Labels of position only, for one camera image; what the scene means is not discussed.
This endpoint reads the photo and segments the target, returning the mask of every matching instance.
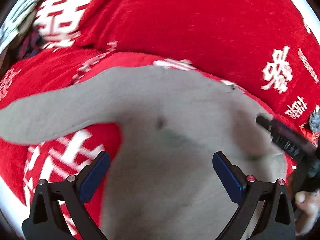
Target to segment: white chinese character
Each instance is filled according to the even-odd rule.
[[[297,101],[294,101],[292,106],[287,105],[289,108],[284,113],[289,115],[292,119],[300,118],[300,116],[303,114],[303,112],[308,109],[307,103],[303,102],[303,98],[298,97]]]
[[[51,147],[45,160],[39,158],[44,155],[44,153],[41,153],[41,146],[44,145],[44,142],[40,143],[36,148],[32,146],[28,148],[29,158],[26,160],[23,177],[27,206],[30,206],[30,201],[33,198],[39,179],[46,179],[48,182],[52,182],[53,173],[60,176],[61,180],[64,180],[69,175],[77,175],[84,166],[90,164],[101,151],[105,150],[103,144],[98,145],[93,150],[85,148],[83,144],[91,137],[92,134],[85,129],[76,132],[70,140],[60,137],[56,141],[66,146],[64,152],[61,153]],[[78,155],[85,157],[85,160],[80,164],[76,162]],[[39,173],[41,165],[40,176],[38,179],[34,179],[33,176]]]
[[[308,59],[306,58],[305,55],[303,55],[302,51],[300,48],[298,48],[298,56],[301,59],[302,63],[304,64],[305,68],[309,71],[311,77],[315,80],[316,84],[318,84],[319,79],[318,76],[316,75],[315,71],[313,68],[310,66]]]
[[[274,85],[273,88],[277,89],[279,94],[287,91],[287,81],[292,80],[292,68],[289,63],[285,61],[289,49],[288,46],[284,46],[283,51],[278,49],[273,50],[273,63],[268,62],[266,67],[262,70],[263,79],[270,82],[267,85],[262,86],[262,89],[268,90]]]
[[[110,54],[111,52],[117,50],[117,44],[118,41],[111,41],[109,43],[107,43],[107,45],[110,46],[109,49],[107,49],[107,52],[102,53],[98,56],[95,56],[93,58],[90,58],[89,60],[87,60],[86,62],[84,62],[80,68],[77,69],[77,74],[75,74],[72,78],[75,79],[74,84],[79,83],[80,78],[82,78],[84,76],[85,73],[89,72],[90,70],[92,70],[91,66],[93,66],[94,64],[97,64],[101,59],[103,59],[104,57],[106,57],[108,54]]]
[[[20,71],[21,69],[19,69],[17,72],[15,72],[14,69],[9,69],[5,74],[4,79],[0,81],[0,101],[7,95],[7,89],[11,86],[14,76]]]
[[[166,58],[164,60],[157,60],[153,62],[154,66],[159,66],[164,68],[175,68],[175,69],[186,70],[186,71],[196,70],[196,68],[193,67],[191,64],[192,62],[187,59],[177,61],[171,58]]]
[[[87,5],[92,0],[46,0],[42,3],[38,13],[38,19],[34,25],[40,25],[39,33],[48,43],[45,47],[51,49],[56,47],[70,47],[74,40],[81,35],[80,31],[75,32],[84,14],[85,8],[78,10],[78,7]]]

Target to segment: white object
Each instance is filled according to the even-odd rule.
[[[18,35],[18,26],[40,0],[18,0],[0,28],[0,53]]]
[[[29,217],[30,209],[9,189],[0,177],[0,209],[6,220],[19,237],[23,237],[22,222]]]

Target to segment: blue pad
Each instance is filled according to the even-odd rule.
[[[94,192],[107,173],[110,164],[110,156],[105,152],[80,186],[79,200],[81,203],[87,203],[92,199]]]
[[[237,203],[239,205],[243,202],[243,187],[236,179],[234,174],[231,171],[232,165],[228,161],[228,159],[223,155],[226,161],[223,160],[223,157],[219,155],[222,152],[216,152],[213,155],[212,165],[214,170],[216,171],[219,179],[221,180],[226,192],[228,193],[232,202]]]

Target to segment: finger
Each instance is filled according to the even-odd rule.
[[[300,191],[295,195],[295,203],[299,209],[308,216],[318,215],[320,206],[320,193]]]
[[[320,192],[301,191],[295,195],[295,203],[303,214],[296,221],[296,235],[308,233],[316,222],[320,209]]]

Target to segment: black clamp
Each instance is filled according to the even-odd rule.
[[[216,240],[240,240],[259,201],[265,203],[249,239],[295,239],[294,214],[283,179],[271,183],[245,176],[222,152],[213,155],[212,164],[231,201],[239,205]]]
[[[58,200],[64,201],[79,234],[84,240],[107,240],[94,223],[84,203],[89,202],[108,168],[109,154],[101,151],[78,176],[70,175],[62,182],[41,179],[32,200],[30,217],[22,223],[27,240],[75,240],[62,215]]]

